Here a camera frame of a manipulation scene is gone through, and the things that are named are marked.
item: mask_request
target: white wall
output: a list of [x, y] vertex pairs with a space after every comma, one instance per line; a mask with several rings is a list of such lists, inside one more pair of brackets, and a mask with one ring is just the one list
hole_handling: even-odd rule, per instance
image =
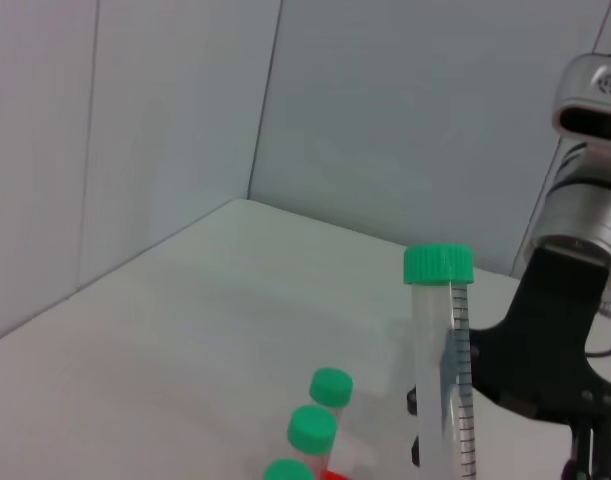
[[0, 0], [0, 335], [76, 289], [95, 0]]
[[82, 284], [246, 196], [278, 9], [102, 2]]
[[[601, 34], [596, 41], [595, 51], [596, 53], [611, 55], [611, 8], [610, 8], [609, 15], [607, 16], [605, 20], [605, 25], [603, 26]], [[543, 203], [545, 201], [544, 193], [546, 193], [549, 190], [549, 187], [552, 185], [552, 182], [554, 181], [554, 176], [556, 175], [556, 171], [558, 167], [560, 166], [561, 159], [565, 156], [567, 151], [572, 146], [574, 146], [576, 143], [577, 142], [574, 142], [572, 140], [564, 139], [561, 142], [561, 144], [559, 145], [559, 148], [557, 149], [556, 155], [554, 156], [549, 172], [547, 176], [545, 177], [542, 193], [537, 199], [536, 207], [534, 209], [534, 214], [532, 215], [531, 221], [526, 228], [527, 234], [525, 235], [523, 242], [521, 243], [520, 253], [516, 257], [516, 261], [514, 262], [514, 265], [512, 268], [512, 275], [515, 277], [520, 277], [523, 274], [523, 272], [525, 271], [526, 263], [525, 263], [525, 257], [524, 257], [524, 250], [527, 247], [527, 243], [529, 242], [529, 238], [530, 238], [530, 233], [532, 232], [534, 228], [535, 222], [538, 219], [538, 215], [540, 214], [543, 208]], [[611, 292], [609, 292], [608, 294], [608, 299], [611, 300]]]
[[509, 273], [608, 0], [285, 0], [252, 199]]
[[247, 194], [278, 10], [0, 0], [0, 335]]

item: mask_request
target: green screw cap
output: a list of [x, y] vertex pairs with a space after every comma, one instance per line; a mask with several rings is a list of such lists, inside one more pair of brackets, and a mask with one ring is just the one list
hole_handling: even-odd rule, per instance
[[332, 450], [336, 420], [322, 407], [307, 405], [294, 410], [287, 428], [287, 439], [299, 452], [324, 455]]
[[467, 285], [474, 282], [474, 255], [465, 245], [409, 247], [404, 275], [408, 285]]
[[327, 408], [343, 408], [352, 398], [352, 377], [338, 368], [320, 368], [314, 372], [309, 396]]
[[267, 467], [263, 480], [314, 480], [314, 474], [304, 463], [283, 458]]

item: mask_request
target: clear plastic tube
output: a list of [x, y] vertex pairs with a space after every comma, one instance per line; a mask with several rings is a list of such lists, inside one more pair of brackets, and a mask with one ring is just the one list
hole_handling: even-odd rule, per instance
[[467, 287], [412, 286], [420, 479], [476, 479]]
[[319, 405], [330, 412], [340, 423], [343, 409], [352, 399], [354, 382], [346, 372], [338, 368], [319, 368], [314, 372], [309, 387], [309, 395], [314, 405]]
[[263, 480], [315, 480], [315, 477], [303, 463], [283, 458], [267, 467]]
[[327, 470], [336, 428], [333, 415], [322, 407], [306, 405], [292, 413], [287, 439], [294, 457], [310, 468], [316, 480]]
[[327, 466], [329, 465], [329, 454], [308, 455], [298, 450], [294, 450], [294, 458], [307, 465], [314, 474], [316, 480], [321, 480], [323, 478], [323, 475], [327, 471]]

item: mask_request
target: centrifuge tube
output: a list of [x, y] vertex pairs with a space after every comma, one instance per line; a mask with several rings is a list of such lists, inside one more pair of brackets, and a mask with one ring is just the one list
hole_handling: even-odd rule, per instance
[[287, 439], [295, 458], [307, 465], [319, 480], [327, 470], [336, 438], [336, 420], [322, 407], [306, 405], [297, 408], [287, 429]]
[[267, 467], [263, 480], [314, 480], [314, 474], [302, 462], [282, 458]]
[[467, 285], [471, 251], [423, 245], [405, 252], [412, 285], [421, 480], [476, 479]]
[[318, 405], [327, 408], [338, 423], [341, 412], [352, 399], [352, 377], [338, 368], [319, 368], [314, 372], [309, 396]]

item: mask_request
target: camera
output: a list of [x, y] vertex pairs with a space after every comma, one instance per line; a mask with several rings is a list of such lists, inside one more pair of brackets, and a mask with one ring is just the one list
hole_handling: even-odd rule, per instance
[[610, 269], [611, 57], [582, 55], [565, 69], [552, 123], [577, 140], [562, 157], [528, 248], [558, 251]]

